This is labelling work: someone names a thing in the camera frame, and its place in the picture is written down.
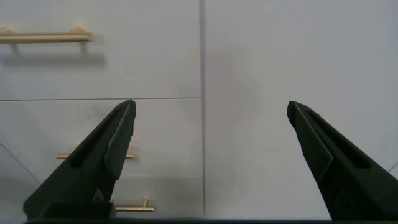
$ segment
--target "cabinet handle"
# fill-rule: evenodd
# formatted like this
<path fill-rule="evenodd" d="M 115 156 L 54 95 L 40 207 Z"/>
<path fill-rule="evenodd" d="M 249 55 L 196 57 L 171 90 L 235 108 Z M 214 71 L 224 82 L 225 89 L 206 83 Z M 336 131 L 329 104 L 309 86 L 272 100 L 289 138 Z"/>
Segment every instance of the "cabinet handle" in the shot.
<path fill-rule="evenodd" d="M 153 212 L 153 211 L 155 211 L 155 207 L 148 206 L 148 198 L 145 198 L 144 204 L 142 206 L 117 205 L 116 211 L 118 211 L 118 212 Z"/>
<path fill-rule="evenodd" d="M 15 34 L 11 29 L 0 29 L 0 44 L 91 42 L 93 34 L 78 26 L 69 33 Z"/>
<path fill-rule="evenodd" d="M 69 156 L 69 153 L 60 153 L 60 154 L 57 154 L 55 157 L 57 159 L 66 159 L 68 156 Z M 135 153 L 130 152 L 130 153 L 126 154 L 126 159 L 133 159 L 135 157 L 136 157 Z"/>

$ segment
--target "brass bar handle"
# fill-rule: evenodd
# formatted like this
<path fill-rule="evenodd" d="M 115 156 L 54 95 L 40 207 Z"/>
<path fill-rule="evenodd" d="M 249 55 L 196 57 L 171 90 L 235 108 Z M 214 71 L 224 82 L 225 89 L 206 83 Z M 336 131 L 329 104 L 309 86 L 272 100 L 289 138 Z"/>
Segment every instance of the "brass bar handle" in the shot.
<path fill-rule="evenodd" d="M 144 204 L 142 206 L 117 205 L 116 211 L 118 211 L 118 212 L 154 212 L 155 207 L 148 206 L 148 198 L 145 198 Z"/>
<path fill-rule="evenodd" d="M 0 44 L 91 42 L 93 34 L 78 26 L 66 33 L 15 34 L 11 29 L 0 29 Z"/>
<path fill-rule="evenodd" d="M 69 156 L 69 153 L 60 153 L 60 154 L 57 154 L 55 157 L 57 159 L 66 159 L 68 156 Z M 126 159 L 133 159 L 135 157 L 136 157 L 136 154 L 131 153 L 131 152 L 127 153 L 127 155 L 126 155 Z"/>

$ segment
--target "cabinet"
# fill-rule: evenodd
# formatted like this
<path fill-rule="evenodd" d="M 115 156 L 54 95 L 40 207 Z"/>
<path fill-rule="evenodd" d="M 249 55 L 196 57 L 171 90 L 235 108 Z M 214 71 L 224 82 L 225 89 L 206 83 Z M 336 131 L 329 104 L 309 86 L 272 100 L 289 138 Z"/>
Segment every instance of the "cabinet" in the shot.
<path fill-rule="evenodd" d="M 43 182 L 120 102 L 137 104 L 116 205 L 203 217 L 199 1 L 2 1 L 15 33 L 84 27 L 89 43 L 0 45 L 0 142 Z"/>

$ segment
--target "white wall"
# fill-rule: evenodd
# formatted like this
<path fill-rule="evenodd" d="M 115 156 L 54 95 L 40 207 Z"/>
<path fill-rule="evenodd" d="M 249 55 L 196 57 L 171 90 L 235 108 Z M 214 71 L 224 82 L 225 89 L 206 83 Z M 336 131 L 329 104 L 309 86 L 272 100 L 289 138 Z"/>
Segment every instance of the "white wall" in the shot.
<path fill-rule="evenodd" d="M 22 204 L 39 182 L 0 143 L 0 223 L 22 223 Z"/>
<path fill-rule="evenodd" d="M 398 161 L 396 5 L 206 1 L 207 217 L 330 218 L 287 119 L 290 100 L 385 169 Z"/>

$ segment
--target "cabinet drawer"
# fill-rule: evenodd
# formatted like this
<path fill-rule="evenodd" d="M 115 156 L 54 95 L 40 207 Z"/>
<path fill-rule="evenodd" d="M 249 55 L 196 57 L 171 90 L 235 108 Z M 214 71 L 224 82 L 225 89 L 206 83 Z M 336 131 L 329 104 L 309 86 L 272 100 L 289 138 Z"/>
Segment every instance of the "cabinet drawer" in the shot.
<path fill-rule="evenodd" d="M 122 100 L 0 102 L 0 142 L 40 181 Z M 201 177 L 201 99 L 136 100 L 122 176 Z"/>
<path fill-rule="evenodd" d="M 141 206 L 144 198 L 153 212 L 118 212 L 127 218 L 203 217 L 203 179 L 174 177 L 122 177 L 116 182 L 115 205 Z"/>
<path fill-rule="evenodd" d="M 200 97 L 198 1 L 5 0 L 15 33 L 93 33 L 84 44 L 0 45 L 0 100 Z"/>

